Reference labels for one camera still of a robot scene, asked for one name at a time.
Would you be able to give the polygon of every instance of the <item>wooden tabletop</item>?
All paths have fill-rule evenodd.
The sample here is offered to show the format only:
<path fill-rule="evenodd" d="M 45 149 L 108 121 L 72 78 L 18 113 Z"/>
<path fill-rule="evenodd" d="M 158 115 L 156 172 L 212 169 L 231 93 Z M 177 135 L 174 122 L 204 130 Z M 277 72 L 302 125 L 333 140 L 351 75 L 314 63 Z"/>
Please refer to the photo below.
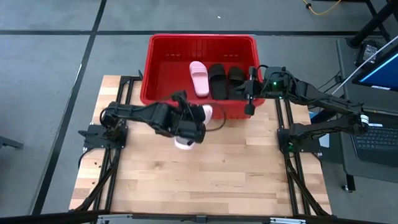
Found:
<path fill-rule="evenodd" d="M 120 77 L 104 76 L 93 116 L 95 124 L 99 124 L 101 110 L 116 99 Z M 135 82 L 131 104 L 142 105 L 140 90 L 141 82 Z M 310 123 L 306 106 L 292 104 L 292 112 L 296 123 Z M 228 121 L 223 129 L 206 133 L 204 142 L 191 151 L 176 148 L 172 138 L 155 135 L 144 123 L 127 124 L 129 134 L 121 154 L 112 212 L 292 214 L 284 160 L 276 137 L 274 100 L 266 100 L 248 120 Z M 219 124 L 220 121 L 211 121 L 207 127 Z M 79 206 L 93 190 L 103 155 L 104 149 L 94 149 L 83 158 L 70 208 Z M 320 163 L 307 153 L 301 153 L 301 160 L 309 191 L 330 212 Z M 107 188 L 106 185 L 100 208 L 104 207 Z M 297 186 L 296 194 L 303 212 Z"/>

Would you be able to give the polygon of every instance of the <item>red basket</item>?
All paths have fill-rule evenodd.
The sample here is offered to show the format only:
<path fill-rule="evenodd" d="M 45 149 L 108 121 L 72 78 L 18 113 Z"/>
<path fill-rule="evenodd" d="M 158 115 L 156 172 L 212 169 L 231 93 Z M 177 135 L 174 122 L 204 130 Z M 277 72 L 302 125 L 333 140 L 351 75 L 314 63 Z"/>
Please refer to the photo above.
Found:
<path fill-rule="evenodd" d="M 256 41 L 249 35 L 156 34 L 149 40 L 141 101 L 148 105 L 175 91 L 185 90 L 191 103 L 218 103 L 226 111 L 227 119 L 248 118 L 244 114 L 246 100 L 213 100 L 210 95 L 205 98 L 196 96 L 189 71 L 189 64 L 196 60 L 207 68 L 222 63 L 226 72 L 230 67 L 238 66 L 247 78 L 249 67 L 259 66 Z M 172 100 L 166 102 L 178 105 Z M 253 103 L 259 106 L 263 102 L 255 99 Z M 213 107 L 212 118 L 223 119 L 221 108 Z"/>

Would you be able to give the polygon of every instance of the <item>laptop keyboard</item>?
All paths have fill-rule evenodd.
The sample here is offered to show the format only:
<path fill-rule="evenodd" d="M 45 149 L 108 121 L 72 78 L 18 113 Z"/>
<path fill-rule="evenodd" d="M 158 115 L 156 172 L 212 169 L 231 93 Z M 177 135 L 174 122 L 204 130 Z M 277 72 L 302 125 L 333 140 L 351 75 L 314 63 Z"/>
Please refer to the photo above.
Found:
<path fill-rule="evenodd" d="M 385 166 L 398 166 L 398 128 L 369 127 L 353 136 L 359 159 Z"/>

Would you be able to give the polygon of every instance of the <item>slipper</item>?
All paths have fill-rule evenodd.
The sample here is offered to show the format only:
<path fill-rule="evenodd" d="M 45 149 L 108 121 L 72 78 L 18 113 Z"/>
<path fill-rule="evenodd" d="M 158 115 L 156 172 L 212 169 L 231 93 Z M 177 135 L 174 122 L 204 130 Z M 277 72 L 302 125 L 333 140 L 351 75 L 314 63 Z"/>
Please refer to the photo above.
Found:
<path fill-rule="evenodd" d="M 203 124 L 206 125 L 211 119 L 211 115 L 213 114 L 213 108 L 210 105 L 203 105 L 202 107 L 205 112 L 205 120 L 203 121 Z M 174 145 L 179 149 L 191 150 L 195 146 L 195 143 L 192 140 L 176 136 L 174 137 Z"/>
<path fill-rule="evenodd" d="M 210 93 L 214 100 L 227 100 L 226 74 L 224 66 L 220 63 L 210 66 L 208 70 Z"/>
<path fill-rule="evenodd" d="M 246 76 L 243 70 L 237 66 L 233 66 L 228 71 L 228 99 L 229 100 L 245 100 L 245 94 L 243 91 L 236 91 L 236 88 L 243 85 L 246 81 Z"/>
<path fill-rule="evenodd" d="M 206 66 L 201 62 L 191 62 L 191 64 L 189 65 L 189 71 L 191 73 L 193 87 L 197 96 L 208 96 L 209 83 Z"/>

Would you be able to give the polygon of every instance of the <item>black floor stripe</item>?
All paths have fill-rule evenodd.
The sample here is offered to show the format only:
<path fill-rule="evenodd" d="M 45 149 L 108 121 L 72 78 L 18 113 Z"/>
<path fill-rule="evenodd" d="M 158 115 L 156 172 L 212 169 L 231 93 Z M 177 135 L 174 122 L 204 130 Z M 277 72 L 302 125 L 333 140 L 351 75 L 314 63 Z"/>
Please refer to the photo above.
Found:
<path fill-rule="evenodd" d="M 97 13 L 97 16 L 95 19 L 94 26 L 93 26 L 93 30 L 92 30 L 93 32 L 96 32 L 98 30 L 102 15 L 104 13 L 105 5 L 106 5 L 106 0 L 102 0 L 101 4 L 99 6 L 99 9 L 98 9 L 98 13 Z M 50 150 L 49 160 L 47 160 L 47 164 L 45 166 L 45 168 L 46 168 L 45 174 L 44 174 L 44 176 L 42 176 L 40 189 L 37 194 L 36 201 L 34 203 L 34 207 L 32 209 L 33 215 L 39 215 L 42 212 L 45 198 L 47 196 L 47 192 L 49 191 L 49 187 L 51 184 L 52 177 L 54 175 L 55 167 L 57 165 L 58 158 L 61 153 L 62 144 L 63 144 L 63 141 L 65 140 L 65 135 L 67 133 L 70 118 L 72 117 L 73 108 L 75 107 L 75 102 L 76 102 L 76 99 L 77 99 L 77 96 L 79 93 L 81 82 L 83 81 L 83 77 L 84 77 L 85 70 L 87 67 L 88 59 L 90 58 L 90 53 L 91 53 L 91 50 L 93 49 L 95 37 L 96 36 L 94 34 L 91 34 L 90 38 L 88 39 L 86 50 L 83 55 L 83 59 L 81 60 L 81 67 L 77 74 L 75 84 L 73 85 L 72 91 L 70 93 L 70 97 L 69 97 L 67 106 L 65 108 L 65 111 L 63 113 L 62 120 L 61 120 L 60 126 L 58 128 L 56 138 L 54 139 L 52 148 Z"/>
<path fill-rule="evenodd" d="M 312 0 L 312 1 L 338 1 L 338 0 Z M 366 0 L 342 0 L 344 2 L 366 2 Z"/>
<path fill-rule="evenodd" d="M 252 34 L 275 36 L 351 36 L 358 31 L 274 30 L 0 30 L 0 35 L 154 35 L 154 34 Z M 375 31 L 371 35 L 382 35 Z"/>
<path fill-rule="evenodd" d="M 154 34 L 252 34 L 275 36 L 351 36 L 358 31 L 260 31 L 260 30 L 99 30 L 96 35 L 154 35 Z M 375 31 L 371 35 L 381 35 Z"/>
<path fill-rule="evenodd" d="M 91 30 L 0 30 L 0 35 L 91 35 Z"/>

